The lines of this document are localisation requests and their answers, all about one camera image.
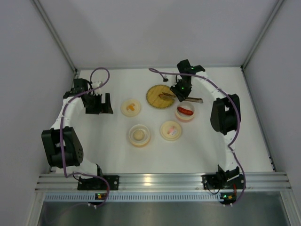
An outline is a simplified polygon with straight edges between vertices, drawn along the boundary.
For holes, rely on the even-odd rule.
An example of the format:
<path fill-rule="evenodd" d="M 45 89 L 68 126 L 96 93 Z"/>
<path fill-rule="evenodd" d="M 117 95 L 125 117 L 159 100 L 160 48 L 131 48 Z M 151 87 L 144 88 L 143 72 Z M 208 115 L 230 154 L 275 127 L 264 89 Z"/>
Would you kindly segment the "metal tongs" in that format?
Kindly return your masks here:
<path fill-rule="evenodd" d="M 161 94 L 159 94 L 159 97 L 161 99 L 172 99 L 172 100 L 176 100 L 177 99 L 176 95 L 172 95 L 172 94 L 168 94 L 168 93 L 163 93 L 163 92 Z M 194 98 L 194 97 L 188 97 L 184 101 L 194 102 L 194 103 L 200 103 L 200 104 L 203 103 L 203 99 L 201 99 L 201 98 Z"/>

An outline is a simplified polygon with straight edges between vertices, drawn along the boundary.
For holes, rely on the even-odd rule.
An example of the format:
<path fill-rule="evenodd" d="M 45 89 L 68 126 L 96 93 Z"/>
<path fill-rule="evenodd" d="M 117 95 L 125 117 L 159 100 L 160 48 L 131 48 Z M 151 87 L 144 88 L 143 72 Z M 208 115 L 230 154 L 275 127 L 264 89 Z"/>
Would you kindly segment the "red sausage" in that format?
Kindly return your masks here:
<path fill-rule="evenodd" d="M 182 108 L 182 107 L 177 107 L 177 111 L 182 113 L 182 114 L 185 114 L 185 115 L 193 115 L 194 114 L 193 111 Z"/>

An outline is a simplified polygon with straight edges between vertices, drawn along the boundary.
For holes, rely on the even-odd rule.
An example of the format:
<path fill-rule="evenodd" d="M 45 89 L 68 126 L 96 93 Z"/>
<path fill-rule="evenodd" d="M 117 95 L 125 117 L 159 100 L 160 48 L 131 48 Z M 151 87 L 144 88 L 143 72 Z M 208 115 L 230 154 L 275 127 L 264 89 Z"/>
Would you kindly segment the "cream lid orange handle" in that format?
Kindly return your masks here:
<path fill-rule="evenodd" d="M 141 103 L 137 99 L 125 100 L 120 109 L 126 117 L 135 117 L 141 111 Z"/>

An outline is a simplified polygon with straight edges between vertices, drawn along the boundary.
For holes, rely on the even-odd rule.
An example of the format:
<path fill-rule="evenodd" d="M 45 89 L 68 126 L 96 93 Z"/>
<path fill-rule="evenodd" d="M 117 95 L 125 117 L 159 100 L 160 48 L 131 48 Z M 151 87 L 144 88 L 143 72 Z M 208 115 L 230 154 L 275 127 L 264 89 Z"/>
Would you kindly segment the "white rice ball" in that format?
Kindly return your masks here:
<path fill-rule="evenodd" d="M 143 140 L 145 137 L 145 133 L 143 130 L 141 129 L 137 129 L 134 133 L 133 133 L 133 138 L 137 141 L 141 141 Z"/>

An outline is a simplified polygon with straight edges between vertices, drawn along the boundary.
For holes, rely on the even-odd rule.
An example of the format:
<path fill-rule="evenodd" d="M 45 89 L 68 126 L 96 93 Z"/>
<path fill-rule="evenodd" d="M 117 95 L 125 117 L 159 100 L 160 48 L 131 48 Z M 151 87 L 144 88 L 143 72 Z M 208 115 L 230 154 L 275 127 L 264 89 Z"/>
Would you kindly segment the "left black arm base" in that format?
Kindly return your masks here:
<path fill-rule="evenodd" d="M 111 191 L 117 191 L 119 189 L 119 176 L 118 175 L 104 175 L 104 180 L 109 184 Z M 80 191 L 101 191 L 108 188 L 105 181 L 99 178 L 79 178 L 77 189 Z"/>

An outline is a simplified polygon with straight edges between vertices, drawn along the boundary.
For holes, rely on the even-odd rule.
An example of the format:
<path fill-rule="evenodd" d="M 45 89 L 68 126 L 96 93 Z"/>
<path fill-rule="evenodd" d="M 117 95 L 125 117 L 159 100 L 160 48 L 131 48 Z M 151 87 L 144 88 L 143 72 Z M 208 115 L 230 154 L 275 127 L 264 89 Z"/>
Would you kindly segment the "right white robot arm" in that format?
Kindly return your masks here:
<path fill-rule="evenodd" d="M 226 183 L 239 177 L 243 173 L 241 164 L 239 163 L 234 148 L 241 122 L 240 100 L 236 94 L 227 94 L 219 88 L 213 81 L 203 75 L 198 75 L 198 72 L 204 72 L 205 69 L 200 66 L 190 65 L 189 60 L 182 60 L 177 64 L 179 73 L 175 76 L 181 76 L 180 80 L 176 80 L 175 84 L 170 87 L 170 90 L 175 94 L 180 102 L 188 101 L 192 91 L 192 77 L 197 78 L 197 82 L 204 86 L 204 90 L 213 100 L 210 123 L 214 131 L 223 134 L 225 143 L 224 150 L 225 161 L 227 166 L 218 166 L 217 179 L 220 182 Z"/>

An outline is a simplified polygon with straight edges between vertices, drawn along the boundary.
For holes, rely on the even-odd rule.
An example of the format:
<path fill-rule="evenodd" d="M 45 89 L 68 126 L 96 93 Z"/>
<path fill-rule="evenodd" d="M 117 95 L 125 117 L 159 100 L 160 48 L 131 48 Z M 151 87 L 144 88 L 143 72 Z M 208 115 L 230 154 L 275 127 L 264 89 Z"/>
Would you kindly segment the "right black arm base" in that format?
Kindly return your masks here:
<path fill-rule="evenodd" d="M 205 174 L 202 175 L 203 186 L 209 190 L 224 190 L 224 189 L 242 189 L 244 184 L 244 177 L 242 174 L 236 175 L 233 178 L 223 178 L 220 174 Z"/>

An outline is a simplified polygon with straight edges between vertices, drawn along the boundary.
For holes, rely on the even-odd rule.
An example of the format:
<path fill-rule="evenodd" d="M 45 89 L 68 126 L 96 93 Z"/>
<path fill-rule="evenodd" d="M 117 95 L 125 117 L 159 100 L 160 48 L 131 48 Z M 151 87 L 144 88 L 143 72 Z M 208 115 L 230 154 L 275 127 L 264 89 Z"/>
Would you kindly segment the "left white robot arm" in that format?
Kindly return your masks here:
<path fill-rule="evenodd" d="M 75 79 L 74 86 L 63 96 L 63 105 L 55 123 L 42 131 L 41 139 L 49 166 L 62 169 L 66 175 L 103 175 L 98 164 L 85 158 L 84 148 L 75 131 L 81 113 L 113 113 L 110 94 L 100 93 L 102 84 Z"/>

